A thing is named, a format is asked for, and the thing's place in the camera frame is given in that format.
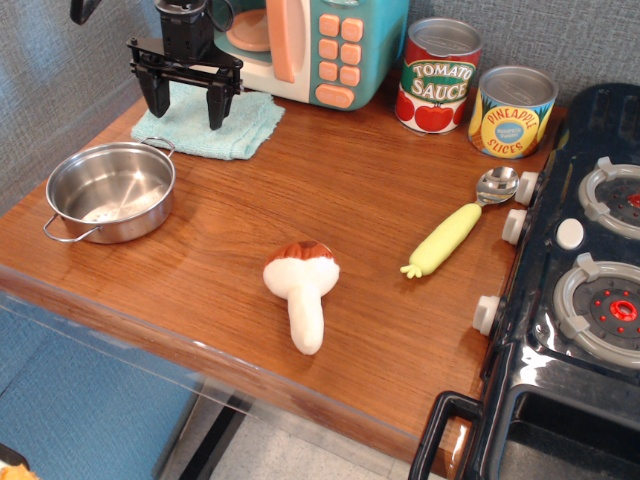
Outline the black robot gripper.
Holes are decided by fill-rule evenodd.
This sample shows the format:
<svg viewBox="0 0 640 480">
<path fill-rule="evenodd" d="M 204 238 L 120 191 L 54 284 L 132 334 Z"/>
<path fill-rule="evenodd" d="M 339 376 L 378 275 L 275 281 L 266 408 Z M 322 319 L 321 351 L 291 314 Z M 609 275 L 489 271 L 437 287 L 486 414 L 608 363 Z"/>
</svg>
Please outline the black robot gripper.
<svg viewBox="0 0 640 480">
<path fill-rule="evenodd" d="M 160 38 L 132 38 L 131 70 L 149 112 L 162 118 L 170 107 L 170 82 L 207 88 L 209 127 L 218 130 L 242 91 L 242 61 L 222 51 L 215 35 L 234 20 L 229 1 L 156 1 Z"/>
</svg>

